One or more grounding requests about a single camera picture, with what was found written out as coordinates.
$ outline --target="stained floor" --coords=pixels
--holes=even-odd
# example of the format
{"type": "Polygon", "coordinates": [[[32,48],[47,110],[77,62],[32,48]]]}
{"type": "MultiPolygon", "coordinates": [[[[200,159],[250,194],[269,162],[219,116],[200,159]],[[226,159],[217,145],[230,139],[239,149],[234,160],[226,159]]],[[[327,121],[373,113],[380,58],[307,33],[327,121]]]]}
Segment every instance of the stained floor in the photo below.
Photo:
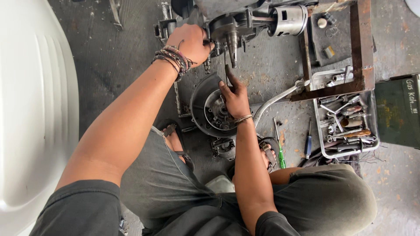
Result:
{"type": "MultiPolygon", "coordinates": [[[[123,31],[113,26],[113,15],[107,0],[49,0],[67,36],[74,56],[79,82],[80,135],[92,121],[128,87],[150,64],[154,52],[162,47],[153,35],[153,24],[163,18],[160,0],[121,0],[120,16],[123,31]]],[[[375,79],[420,72],[420,18],[403,0],[372,0],[372,30],[378,51],[374,54],[375,79]]],[[[224,76],[223,57],[212,61],[211,69],[224,76]]],[[[343,68],[345,60],[312,72],[343,68]]],[[[264,102],[291,87],[302,77],[302,63],[297,38],[270,38],[262,33],[251,41],[247,53],[239,53],[239,67],[234,73],[248,87],[250,103],[264,102]]],[[[194,85],[205,76],[202,66],[193,69],[179,83],[184,104],[194,85]]],[[[288,167],[300,162],[310,116],[311,101],[273,105],[264,114],[257,131],[274,135],[272,117],[283,122],[288,167]]],[[[182,128],[192,125],[189,119],[178,119],[175,94],[171,89],[156,121],[170,117],[182,128]]],[[[313,150],[319,147],[312,130],[313,150]]],[[[185,134],[185,149],[195,158],[198,179],[206,183],[224,173],[232,163],[214,158],[210,144],[200,131],[185,134]]],[[[359,235],[420,235],[420,151],[383,143],[369,153],[372,163],[361,163],[365,181],[372,187],[378,216],[359,235]]],[[[129,235],[139,234],[139,222],[125,210],[129,235]]]]}

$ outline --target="screwdriver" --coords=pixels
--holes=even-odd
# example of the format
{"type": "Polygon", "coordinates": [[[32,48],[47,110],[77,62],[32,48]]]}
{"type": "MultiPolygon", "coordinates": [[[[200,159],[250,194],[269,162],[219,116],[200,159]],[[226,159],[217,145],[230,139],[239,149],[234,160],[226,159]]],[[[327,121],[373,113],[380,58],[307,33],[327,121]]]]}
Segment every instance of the screwdriver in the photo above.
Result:
{"type": "Polygon", "coordinates": [[[280,138],[278,136],[278,130],[277,130],[277,122],[276,122],[275,117],[273,117],[273,121],[274,121],[274,127],[276,129],[278,147],[280,149],[280,151],[278,152],[278,160],[279,160],[279,163],[280,163],[280,168],[284,169],[284,168],[286,168],[286,161],[284,160],[283,149],[281,148],[280,138]]]}
{"type": "Polygon", "coordinates": [[[309,131],[308,131],[308,136],[306,136],[306,142],[305,142],[305,158],[306,159],[309,159],[309,156],[311,155],[311,149],[312,149],[311,126],[312,126],[312,119],[309,120],[309,131]]]}

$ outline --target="leather bracelet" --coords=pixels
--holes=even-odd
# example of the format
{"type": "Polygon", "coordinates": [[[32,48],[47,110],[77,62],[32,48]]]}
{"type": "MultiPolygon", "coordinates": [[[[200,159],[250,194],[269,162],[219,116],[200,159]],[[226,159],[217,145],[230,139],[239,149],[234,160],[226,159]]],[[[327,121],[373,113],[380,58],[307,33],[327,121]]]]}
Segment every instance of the leather bracelet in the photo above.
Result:
{"type": "Polygon", "coordinates": [[[252,115],[246,115],[240,119],[236,119],[235,120],[235,125],[239,125],[240,123],[243,123],[244,121],[246,121],[247,119],[252,118],[252,115]]]}

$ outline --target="blue screwdriver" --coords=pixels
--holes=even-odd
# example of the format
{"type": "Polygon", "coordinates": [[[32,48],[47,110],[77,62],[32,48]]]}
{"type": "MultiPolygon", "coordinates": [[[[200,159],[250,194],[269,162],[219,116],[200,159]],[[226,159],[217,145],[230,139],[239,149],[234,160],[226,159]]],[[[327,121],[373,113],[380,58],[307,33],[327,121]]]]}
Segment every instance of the blue screwdriver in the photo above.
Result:
{"type": "Polygon", "coordinates": [[[306,142],[305,142],[305,158],[306,159],[309,159],[309,156],[311,155],[311,149],[312,149],[311,126],[312,126],[312,119],[309,120],[309,131],[308,131],[308,136],[306,136],[306,142]]]}

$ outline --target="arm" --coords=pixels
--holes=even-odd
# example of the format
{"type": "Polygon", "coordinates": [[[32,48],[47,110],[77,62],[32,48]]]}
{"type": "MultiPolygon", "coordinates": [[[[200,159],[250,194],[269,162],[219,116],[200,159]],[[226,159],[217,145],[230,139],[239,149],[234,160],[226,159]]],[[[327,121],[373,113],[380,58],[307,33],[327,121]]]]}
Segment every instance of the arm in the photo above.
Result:
{"type": "MultiPolygon", "coordinates": [[[[221,81],[219,88],[226,98],[229,113],[239,119],[251,114],[246,87],[230,72],[226,74],[233,85],[231,89],[221,81]]],[[[242,219],[252,235],[258,218],[267,211],[277,212],[273,188],[264,160],[258,147],[257,133],[251,118],[238,125],[236,135],[235,190],[242,219]]]]}
{"type": "MultiPolygon", "coordinates": [[[[192,66],[196,67],[206,60],[212,47],[203,45],[205,38],[202,28],[185,24],[175,29],[167,44],[180,45],[179,50],[196,62],[192,66]]],[[[95,119],[80,139],[56,190],[87,179],[120,185],[124,171],[142,150],[160,106],[177,78],[171,63],[156,60],[95,119]]]]}

